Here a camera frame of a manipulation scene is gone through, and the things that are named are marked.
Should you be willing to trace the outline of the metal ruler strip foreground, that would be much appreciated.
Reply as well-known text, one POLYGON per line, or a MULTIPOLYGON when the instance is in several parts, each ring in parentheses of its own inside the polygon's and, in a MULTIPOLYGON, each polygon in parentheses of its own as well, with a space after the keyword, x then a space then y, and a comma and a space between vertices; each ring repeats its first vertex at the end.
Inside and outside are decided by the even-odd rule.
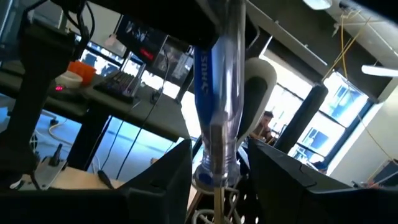
POLYGON ((243 113, 245 0, 204 0, 218 38, 209 49, 195 47, 195 104, 205 145, 194 175, 214 191, 214 224, 226 224, 224 190, 239 177, 236 145, 243 113))

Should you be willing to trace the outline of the grey black handle screwdriver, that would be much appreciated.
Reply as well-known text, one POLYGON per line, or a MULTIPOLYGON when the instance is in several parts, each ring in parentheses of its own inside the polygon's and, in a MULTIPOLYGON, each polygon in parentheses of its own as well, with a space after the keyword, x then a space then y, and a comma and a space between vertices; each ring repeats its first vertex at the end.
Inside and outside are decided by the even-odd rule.
POLYGON ((267 61, 250 58, 244 69, 244 104, 237 146, 253 132, 264 114, 266 105, 277 82, 277 73, 267 61))

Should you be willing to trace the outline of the black box red light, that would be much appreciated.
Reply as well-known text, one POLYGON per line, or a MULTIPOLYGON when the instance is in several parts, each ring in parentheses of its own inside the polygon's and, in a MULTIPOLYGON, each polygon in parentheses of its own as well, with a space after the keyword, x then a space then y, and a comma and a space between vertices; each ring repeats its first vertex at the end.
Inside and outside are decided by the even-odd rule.
POLYGON ((167 34, 124 15, 116 29, 116 39, 142 62, 152 65, 167 39, 167 34))

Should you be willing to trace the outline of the long ceiling lamp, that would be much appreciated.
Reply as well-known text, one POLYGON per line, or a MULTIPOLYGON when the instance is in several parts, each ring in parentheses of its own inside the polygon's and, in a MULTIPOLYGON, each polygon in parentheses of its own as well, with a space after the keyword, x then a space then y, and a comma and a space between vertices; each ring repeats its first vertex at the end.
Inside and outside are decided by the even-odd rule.
POLYGON ((363 65, 361 70, 367 75, 398 78, 398 69, 379 67, 375 65, 363 65))

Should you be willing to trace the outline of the black pillar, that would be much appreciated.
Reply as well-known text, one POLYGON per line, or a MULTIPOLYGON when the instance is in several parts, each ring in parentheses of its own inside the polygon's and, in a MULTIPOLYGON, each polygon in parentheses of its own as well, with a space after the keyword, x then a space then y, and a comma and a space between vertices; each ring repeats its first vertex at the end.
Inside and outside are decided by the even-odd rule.
POLYGON ((327 94, 328 89, 324 84, 316 84, 310 90, 284 132, 274 144, 274 148, 286 154, 289 153, 319 110, 327 94))

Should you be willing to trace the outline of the white bowl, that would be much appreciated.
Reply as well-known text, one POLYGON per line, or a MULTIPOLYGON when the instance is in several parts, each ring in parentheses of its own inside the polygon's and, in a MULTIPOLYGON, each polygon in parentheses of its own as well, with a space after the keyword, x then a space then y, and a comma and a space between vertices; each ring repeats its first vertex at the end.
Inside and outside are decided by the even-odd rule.
POLYGON ((76 73, 66 71, 55 79, 55 83, 67 88, 79 88, 83 78, 76 73))

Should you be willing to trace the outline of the black computer mouse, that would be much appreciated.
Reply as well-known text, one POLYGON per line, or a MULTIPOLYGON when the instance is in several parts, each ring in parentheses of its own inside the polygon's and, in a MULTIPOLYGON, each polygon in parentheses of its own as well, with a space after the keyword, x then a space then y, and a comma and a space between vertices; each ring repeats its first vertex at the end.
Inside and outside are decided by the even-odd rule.
POLYGON ((62 84, 53 83, 49 88, 49 96, 57 100, 79 102, 83 101, 81 88, 69 88, 62 84))

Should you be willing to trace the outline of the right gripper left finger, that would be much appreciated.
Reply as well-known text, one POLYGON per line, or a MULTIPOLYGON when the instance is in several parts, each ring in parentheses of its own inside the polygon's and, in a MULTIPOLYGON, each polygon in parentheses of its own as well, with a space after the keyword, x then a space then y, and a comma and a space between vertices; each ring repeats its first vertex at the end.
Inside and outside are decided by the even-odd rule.
POLYGON ((120 186, 123 224, 184 224, 192 181, 192 142, 185 139, 120 186))

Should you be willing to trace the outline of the grey desk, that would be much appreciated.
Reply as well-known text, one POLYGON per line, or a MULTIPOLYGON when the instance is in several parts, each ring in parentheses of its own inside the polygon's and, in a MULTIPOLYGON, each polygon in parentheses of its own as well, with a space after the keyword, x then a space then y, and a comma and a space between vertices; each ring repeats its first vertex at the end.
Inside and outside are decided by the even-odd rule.
POLYGON ((89 109, 99 110, 133 125, 143 125, 145 130, 171 141, 179 138, 188 139, 190 135, 181 106, 167 95, 162 95, 153 106, 149 102, 152 92, 153 89, 149 86, 138 89, 137 96, 140 103, 133 108, 123 101, 87 87, 83 89, 83 96, 88 100, 87 103, 71 103, 49 97, 44 108, 79 123, 83 122, 83 116, 89 109))

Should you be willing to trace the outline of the black keyboard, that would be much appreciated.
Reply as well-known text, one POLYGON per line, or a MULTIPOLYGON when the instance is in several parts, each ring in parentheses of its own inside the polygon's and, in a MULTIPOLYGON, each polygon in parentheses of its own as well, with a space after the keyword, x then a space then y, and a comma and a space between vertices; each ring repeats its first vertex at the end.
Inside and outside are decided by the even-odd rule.
POLYGON ((133 103, 139 99, 136 93, 140 85, 141 81, 138 77, 118 70, 108 74, 93 89, 112 96, 117 100, 133 103))

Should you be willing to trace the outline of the orange cup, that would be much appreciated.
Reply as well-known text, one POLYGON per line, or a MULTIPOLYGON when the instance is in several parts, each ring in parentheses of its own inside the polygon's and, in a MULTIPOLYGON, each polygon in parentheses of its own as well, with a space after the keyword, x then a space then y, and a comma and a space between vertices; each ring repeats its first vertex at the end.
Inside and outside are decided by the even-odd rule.
POLYGON ((91 65, 85 64, 79 60, 74 62, 70 62, 68 66, 68 71, 76 73, 77 75, 81 76, 83 81, 82 85, 87 86, 89 85, 94 76, 96 75, 96 69, 91 65))

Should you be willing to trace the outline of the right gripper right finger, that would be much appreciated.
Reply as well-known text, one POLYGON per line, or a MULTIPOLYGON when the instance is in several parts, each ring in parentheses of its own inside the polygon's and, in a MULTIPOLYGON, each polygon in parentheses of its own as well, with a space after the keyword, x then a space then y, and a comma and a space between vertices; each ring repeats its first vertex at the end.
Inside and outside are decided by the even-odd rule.
POLYGON ((350 187, 258 140, 248 141, 249 176, 266 224, 343 224, 332 193, 350 187))

